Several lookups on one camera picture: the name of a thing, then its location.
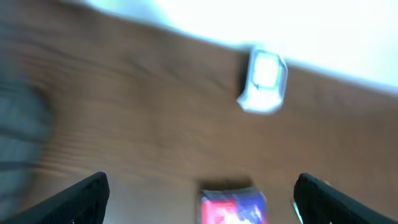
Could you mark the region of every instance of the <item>wooden table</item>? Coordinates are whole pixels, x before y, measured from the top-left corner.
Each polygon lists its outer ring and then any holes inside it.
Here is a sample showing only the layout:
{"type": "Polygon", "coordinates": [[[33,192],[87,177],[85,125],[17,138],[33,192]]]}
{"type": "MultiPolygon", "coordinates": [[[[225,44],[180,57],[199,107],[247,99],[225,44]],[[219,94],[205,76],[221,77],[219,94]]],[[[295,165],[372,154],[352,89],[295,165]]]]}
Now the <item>wooden table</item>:
{"type": "Polygon", "coordinates": [[[398,219],[398,100],[290,67],[272,116],[236,103],[247,55],[50,0],[2,6],[2,50],[48,96],[53,134],[22,208],[96,171],[105,223],[194,223],[200,183],[250,178],[298,223],[301,172],[398,219]]]}

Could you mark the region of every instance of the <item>red label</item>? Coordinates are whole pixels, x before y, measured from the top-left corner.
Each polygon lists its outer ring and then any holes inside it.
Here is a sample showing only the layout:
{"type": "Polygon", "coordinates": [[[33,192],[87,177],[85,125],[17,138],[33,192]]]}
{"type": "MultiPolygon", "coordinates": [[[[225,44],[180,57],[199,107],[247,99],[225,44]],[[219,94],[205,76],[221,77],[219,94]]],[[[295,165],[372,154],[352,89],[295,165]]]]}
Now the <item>red label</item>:
{"type": "Polygon", "coordinates": [[[229,224],[231,220],[239,220],[234,200],[204,201],[201,204],[202,224],[229,224]]]}

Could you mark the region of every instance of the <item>white wall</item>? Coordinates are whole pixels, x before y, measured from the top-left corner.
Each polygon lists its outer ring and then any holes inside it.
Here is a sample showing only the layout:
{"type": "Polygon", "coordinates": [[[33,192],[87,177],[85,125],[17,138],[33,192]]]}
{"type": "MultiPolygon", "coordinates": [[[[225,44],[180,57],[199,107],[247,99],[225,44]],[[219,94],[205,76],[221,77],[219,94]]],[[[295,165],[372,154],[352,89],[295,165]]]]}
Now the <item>white wall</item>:
{"type": "Polygon", "coordinates": [[[398,95],[397,0],[83,0],[228,47],[263,43],[288,62],[398,95]]]}

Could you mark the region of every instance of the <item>black plastic piece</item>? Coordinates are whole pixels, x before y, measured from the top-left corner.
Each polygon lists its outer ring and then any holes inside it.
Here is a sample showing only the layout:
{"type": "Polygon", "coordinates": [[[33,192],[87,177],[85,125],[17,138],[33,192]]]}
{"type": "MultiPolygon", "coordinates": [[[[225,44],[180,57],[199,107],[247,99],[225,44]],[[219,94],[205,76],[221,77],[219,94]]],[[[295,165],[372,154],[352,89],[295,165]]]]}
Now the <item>black plastic piece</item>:
{"type": "Polygon", "coordinates": [[[294,200],[303,224],[397,223],[310,174],[300,174],[294,186],[294,200]]]}
{"type": "Polygon", "coordinates": [[[96,174],[2,224],[101,224],[109,199],[106,174],[96,174]]]}

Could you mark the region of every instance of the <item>gray fabric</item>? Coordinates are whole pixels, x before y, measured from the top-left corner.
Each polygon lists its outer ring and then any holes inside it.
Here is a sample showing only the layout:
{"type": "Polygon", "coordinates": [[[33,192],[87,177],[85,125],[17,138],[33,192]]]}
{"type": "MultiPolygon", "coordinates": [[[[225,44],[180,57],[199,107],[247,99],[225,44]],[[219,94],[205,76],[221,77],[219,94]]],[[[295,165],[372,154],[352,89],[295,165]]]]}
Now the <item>gray fabric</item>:
{"type": "Polygon", "coordinates": [[[49,133],[50,113],[25,84],[0,71],[0,219],[19,211],[49,133]]]}

